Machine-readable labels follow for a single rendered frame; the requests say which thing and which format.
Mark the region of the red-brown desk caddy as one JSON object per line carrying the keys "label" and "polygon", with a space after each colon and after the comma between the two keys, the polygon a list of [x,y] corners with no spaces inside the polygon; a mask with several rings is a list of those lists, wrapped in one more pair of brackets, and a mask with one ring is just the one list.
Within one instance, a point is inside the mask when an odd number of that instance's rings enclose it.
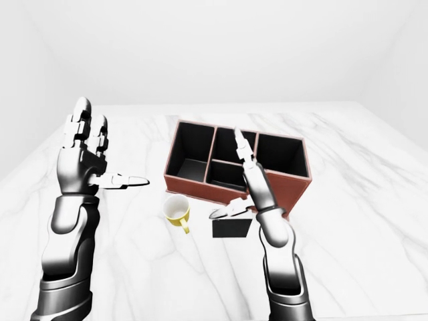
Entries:
{"label": "red-brown desk caddy", "polygon": [[[304,139],[244,130],[280,207],[290,212],[312,182]],[[180,120],[164,178],[167,191],[228,204],[247,195],[231,127]]]}

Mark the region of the black book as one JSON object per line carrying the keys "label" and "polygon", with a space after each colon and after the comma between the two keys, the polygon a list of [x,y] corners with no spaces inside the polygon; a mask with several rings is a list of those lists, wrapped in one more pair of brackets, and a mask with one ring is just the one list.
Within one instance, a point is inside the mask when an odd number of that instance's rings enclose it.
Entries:
{"label": "black book", "polygon": [[247,237],[252,219],[214,219],[213,238]]}

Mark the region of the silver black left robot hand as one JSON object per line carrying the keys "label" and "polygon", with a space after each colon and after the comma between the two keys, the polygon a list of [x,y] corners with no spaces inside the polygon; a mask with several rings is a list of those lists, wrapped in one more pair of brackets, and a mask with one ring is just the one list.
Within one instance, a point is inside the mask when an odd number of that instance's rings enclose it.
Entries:
{"label": "silver black left robot hand", "polygon": [[149,185],[143,177],[107,173],[108,122],[92,118],[90,101],[78,99],[66,120],[64,142],[58,156],[57,174],[62,194],[95,195],[98,189],[126,189]]}

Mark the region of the yellow mug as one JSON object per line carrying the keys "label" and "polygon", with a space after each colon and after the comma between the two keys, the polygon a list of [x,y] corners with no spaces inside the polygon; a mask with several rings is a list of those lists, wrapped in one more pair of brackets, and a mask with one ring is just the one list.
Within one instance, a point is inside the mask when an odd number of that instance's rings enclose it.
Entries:
{"label": "yellow mug", "polygon": [[163,213],[169,223],[175,227],[182,227],[185,233],[189,233],[189,200],[184,195],[172,195],[163,205]]}

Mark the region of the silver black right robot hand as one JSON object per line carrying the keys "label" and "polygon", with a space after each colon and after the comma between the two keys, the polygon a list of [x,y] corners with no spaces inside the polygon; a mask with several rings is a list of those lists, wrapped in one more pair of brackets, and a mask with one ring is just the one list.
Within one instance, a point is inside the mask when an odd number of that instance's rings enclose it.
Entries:
{"label": "silver black right robot hand", "polygon": [[243,178],[247,184],[249,195],[245,198],[236,198],[220,209],[215,210],[209,216],[210,219],[220,219],[226,216],[235,216],[246,212],[250,207],[257,209],[257,214],[276,210],[282,216],[284,210],[278,206],[274,191],[262,165],[257,161],[248,140],[238,127],[234,128],[235,141],[237,143],[238,158],[243,160]]}

